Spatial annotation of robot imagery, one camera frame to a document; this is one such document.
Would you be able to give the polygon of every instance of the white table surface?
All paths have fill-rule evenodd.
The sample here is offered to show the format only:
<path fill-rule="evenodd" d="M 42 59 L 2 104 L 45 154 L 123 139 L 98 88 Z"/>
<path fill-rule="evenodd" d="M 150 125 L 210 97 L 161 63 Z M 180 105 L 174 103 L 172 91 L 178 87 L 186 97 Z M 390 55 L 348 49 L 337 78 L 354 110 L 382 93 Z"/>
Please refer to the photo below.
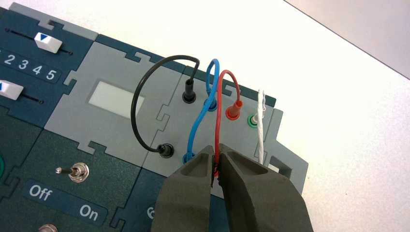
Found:
<path fill-rule="evenodd" d="M 309 163 L 316 232 L 410 228 L 410 81 L 286 2 L 15 1 L 202 70 L 218 58 L 277 98 L 278 140 Z"/>

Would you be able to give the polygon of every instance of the red wire tip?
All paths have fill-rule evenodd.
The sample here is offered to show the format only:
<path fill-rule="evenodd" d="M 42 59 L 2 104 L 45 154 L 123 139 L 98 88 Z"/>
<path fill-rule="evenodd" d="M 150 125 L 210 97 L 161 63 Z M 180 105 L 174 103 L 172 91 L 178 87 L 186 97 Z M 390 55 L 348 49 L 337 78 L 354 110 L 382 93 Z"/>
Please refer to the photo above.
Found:
<path fill-rule="evenodd" d="M 243 103 L 241 100 L 235 101 L 235 103 L 226 109 L 225 114 L 229 120 L 237 120 L 241 114 L 241 108 Z"/>

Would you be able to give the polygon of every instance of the number 2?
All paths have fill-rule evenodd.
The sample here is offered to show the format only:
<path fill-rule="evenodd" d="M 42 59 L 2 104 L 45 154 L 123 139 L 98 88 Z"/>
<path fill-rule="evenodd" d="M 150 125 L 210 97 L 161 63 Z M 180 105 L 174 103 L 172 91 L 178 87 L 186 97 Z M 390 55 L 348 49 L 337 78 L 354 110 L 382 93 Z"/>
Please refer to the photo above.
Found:
<path fill-rule="evenodd" d="M 9 55 L 8 58 L 10 58 L 10 59 L 5 60 L 4 63 L 11 64 L 10 61 L 13 61 L 15 59 L 15 56 L 14 55 Z"/>
<path fill-rule="evenodd" d="M 55 73 L 56 73 L 55 70 L 51 70 L 51 71 L 47 74 L 47 76 L 46 76 L 47 80 L 53 80 Z"/>
<path fill-rule="evenodd" d="M 28 64 L 29 64 L 29 61 L 26 60 L 26 59 L 24 59 L 24 60 L 21 61 L 21 64 L 18 65 L 18 68 L 19 68 L 19 69 L 25 69 L 25 68 L 27 68 L 27 65 L 28 65 Z"/>
<path fill-rule="evenodd" d="M 38 75 L 40 73 L 41 68 L 42 68 L 42 66 L 40 65 L 39 67 L 33 69 L 33 72 L 35 72 L 36 75 Z"/>

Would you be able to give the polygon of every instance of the rectangular cutout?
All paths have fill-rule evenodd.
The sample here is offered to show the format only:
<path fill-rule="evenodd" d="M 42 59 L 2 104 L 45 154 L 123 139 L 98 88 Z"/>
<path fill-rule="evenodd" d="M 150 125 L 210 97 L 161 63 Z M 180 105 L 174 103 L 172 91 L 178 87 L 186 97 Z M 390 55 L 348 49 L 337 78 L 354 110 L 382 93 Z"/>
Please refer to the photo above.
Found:
<path fill-rule="evenodd" d="M 88 102 L 130 119 L 132 97 L 133 93 L 100 81 Z M 144 97 L 138 97 L 136 113 L 140 110 L 143 101 Z"/>

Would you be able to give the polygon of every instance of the number 4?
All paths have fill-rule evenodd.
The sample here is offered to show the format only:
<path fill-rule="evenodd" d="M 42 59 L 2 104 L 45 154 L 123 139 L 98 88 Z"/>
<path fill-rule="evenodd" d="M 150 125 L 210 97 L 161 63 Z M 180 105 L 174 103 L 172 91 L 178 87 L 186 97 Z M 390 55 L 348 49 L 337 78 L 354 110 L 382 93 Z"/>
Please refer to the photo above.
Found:
<path fill-rule="evenodd" d="M 33 69 L 33 72 L 35 72 L 36 75 L 38 75 L 40 73 L 41 68 L 42 68 L 42 66 L 40 65 L 39 67 Z"/>

